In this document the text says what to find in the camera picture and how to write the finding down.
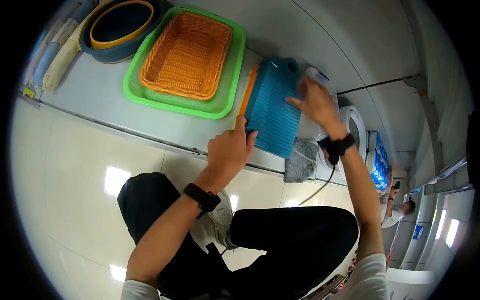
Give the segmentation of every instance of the hand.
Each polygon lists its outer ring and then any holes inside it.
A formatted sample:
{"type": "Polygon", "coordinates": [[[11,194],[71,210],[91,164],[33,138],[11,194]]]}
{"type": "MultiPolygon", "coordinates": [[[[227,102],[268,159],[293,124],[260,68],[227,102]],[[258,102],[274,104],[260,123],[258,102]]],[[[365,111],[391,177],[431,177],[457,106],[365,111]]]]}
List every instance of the hand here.
{"type": "Polygon", "coordinates": [[[395,197],[395,194],[398,193],[398,189],[390,188],[390,197],[395,197]]]}
{"type": "Polygon", "coordinates": [[[340,121],[327,88],[308,76],[302,77],[299,88],[305,100],[295,97],[287,97],[285,100],[324,128],[332,140],[346,137],[347,129],[340,121]]]}
{"type": "Polygon", "coordinates": [[[208,164],[193,182],[205,192],[218,193],[242,170],[252,155],[258,132],[245,134],[243,116],[237,116],[235,129],[223,132],[208,142],[208,164]]]}

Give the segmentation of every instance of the black wristband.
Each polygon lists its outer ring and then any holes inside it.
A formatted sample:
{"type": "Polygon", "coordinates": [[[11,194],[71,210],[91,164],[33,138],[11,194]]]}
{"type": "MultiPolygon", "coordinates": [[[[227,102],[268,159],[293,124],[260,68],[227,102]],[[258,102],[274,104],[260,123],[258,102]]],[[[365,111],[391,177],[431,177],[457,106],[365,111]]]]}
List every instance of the black wristband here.
{"type": "Polygon", "coordinates": [[[183,189],[183,192],[198,202],[198,208],[200,208],[202,212],[197,216],[197,219],[207,211],[212,212],[215,207],[222,202],[217,195],[214,195],[212,192],[205,192],[193,183],[189,183],[185,189],[183,189]]]}
{"type": "Polygon", "coordinates": [[[318,145],[328,152],[328,161],[332,165],[336,165],[340,160],[340,156],[345,155],[345,151],[355,144],[355,138],[350,133],[343,140],[332,141],[330,137],[326,137],[318,142],[318,145]]]}

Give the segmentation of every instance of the green plastic basket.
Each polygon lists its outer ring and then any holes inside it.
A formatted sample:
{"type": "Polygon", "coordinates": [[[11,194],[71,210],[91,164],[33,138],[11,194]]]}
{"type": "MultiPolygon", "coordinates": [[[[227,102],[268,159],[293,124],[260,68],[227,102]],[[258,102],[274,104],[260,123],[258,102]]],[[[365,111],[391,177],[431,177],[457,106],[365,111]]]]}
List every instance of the green plastic basket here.
{"type": "Polygon", "coordinates": [[[245,41],[245,31],[237,24],[198,8],[175,6],[169,9],[160,25],[152,31],[138,48],[135,57],[123,79],[123,92],[128,99],[154,108],[166,109],[202,118],[220,119],[226,116],[233,107],[235,93],[240,74],[245,41]],[[140,69],[155,44],[156,40],[179,12],[194,12],[227,24],[232,29],[232,40],[223,63],[222,74],[218,81],[215,95],[209,100],[196,100],[172,94],[164,94],[149,90],[140,84],[138,79],[140,69]]]}

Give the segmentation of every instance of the shoe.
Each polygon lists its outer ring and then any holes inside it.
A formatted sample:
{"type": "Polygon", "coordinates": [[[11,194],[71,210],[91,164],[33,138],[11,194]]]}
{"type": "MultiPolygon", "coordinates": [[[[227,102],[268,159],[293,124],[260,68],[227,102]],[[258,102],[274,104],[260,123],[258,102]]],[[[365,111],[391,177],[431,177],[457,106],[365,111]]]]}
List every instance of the shoe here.
{"type": "Polygon", "coordinates": [[[230,199],[225,189],[221,190],[217,196],[222,202],[215,207],[213,212],[208,212],[207,216],[212,220],[216,241],[227,248],[227,250],[233,250],[238,247],[228,242],[230,240],[230,225],[233,218],[230,199]]]}

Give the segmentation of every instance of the yellow label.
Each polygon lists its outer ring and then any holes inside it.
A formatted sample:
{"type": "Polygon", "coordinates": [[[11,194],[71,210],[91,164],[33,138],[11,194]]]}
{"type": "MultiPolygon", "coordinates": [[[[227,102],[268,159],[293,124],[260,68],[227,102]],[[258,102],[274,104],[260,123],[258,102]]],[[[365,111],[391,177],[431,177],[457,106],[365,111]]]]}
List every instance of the yellow label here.
{"type": "Polygon", "coordinates": [[[33,98],[33,96],[35,96],[35,92],[26,87],[24,89],[24,94],[23,95],[24,96],[29,96],[30,98],[33,98]]]}

